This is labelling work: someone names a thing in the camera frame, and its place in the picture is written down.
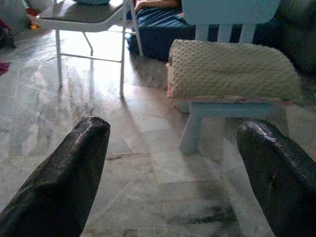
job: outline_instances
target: blue blanket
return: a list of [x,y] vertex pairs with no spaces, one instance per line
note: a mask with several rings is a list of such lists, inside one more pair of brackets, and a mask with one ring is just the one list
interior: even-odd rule
[[[175,39],[193,40],[195,26],[177,17],[181,9],[143,9],[137,14],[137,22],[144,55],[161,61],[168,61],[169,49]],[[208,40],[216,41],[219,25],[210,25]],[[238,42],[242,25],[234,25],[231,42]],[[274,18],[270,22],[257,25],[254,43],[270,47],[278,46],[280,23]],[[136,36],[127,38],[129,50],[139,54]]]

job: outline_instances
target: marble floor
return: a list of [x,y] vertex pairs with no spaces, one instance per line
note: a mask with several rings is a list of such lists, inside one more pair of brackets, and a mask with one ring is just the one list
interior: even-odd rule
[[[96,57],[120,59],[120,33],[87,35]],[[89,55],[81,33],[62,31],[61,39],[64,52]],[[110,123],[111,136],[83,237],[244,236],[219,153],[178,150],[188,115],[166,97],[163,62],[126,49],[122,99],[119,63],[65,56],[59,87],[54,32],[25,31],[16,43],[0,51],[0,61],[11,62],[0,76],[0,211],[80,118],[95,115]],[[254,236],[272,236],[261,226]]]

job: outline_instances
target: folding chair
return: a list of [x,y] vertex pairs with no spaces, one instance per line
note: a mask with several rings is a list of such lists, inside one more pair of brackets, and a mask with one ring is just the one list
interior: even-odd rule
[[[120,96],[123,96],[124,86],[124,49],[125,49],[125,30],[126,30],[126,14],[128,9],[131,11],[133,27],[137,37],[140,55],[143,56],[139,30],[137,26],[136,15],[134,12],[134,4],[132,0],[111,0],[105,5],[83,5],[78,4],[72,0],[63,0],[57,3],[54,0],[54,5],[42,12],[37,18],[36,22],[42,27],[47,29],[55,29],[56,31],[56,49],[57,49],[57,66],[59,83],[62,85],[62,68],[61,56],[72,56],[104,61],[114,61],[121,63],[120,74]],[[105,60],[93,57],[93,47],[89,42],[86,32],[101,32],[108,30],[112,25],[123,19],[123,32],[122,32],[122,52],[121,60]],[[80,31],[83,33],[87,40],[90,49],[91,57],[79,56],[73,54],[62,53],[60,49],[60,35],[59,31]]]

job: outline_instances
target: person's arm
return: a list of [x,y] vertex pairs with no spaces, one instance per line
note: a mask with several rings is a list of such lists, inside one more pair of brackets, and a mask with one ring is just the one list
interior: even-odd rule
[[143,8],[176,8],[181,7],[180,0],[154,0],[154,1],[142,1],[135,7],[135,13]]

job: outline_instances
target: textured cushion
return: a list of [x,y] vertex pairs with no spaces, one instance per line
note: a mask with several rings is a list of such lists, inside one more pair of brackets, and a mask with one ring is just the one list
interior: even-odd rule
[[300,79],[293,65],[273,48],[177,39],[169,63],[171,98],[237,96],[300,101]]

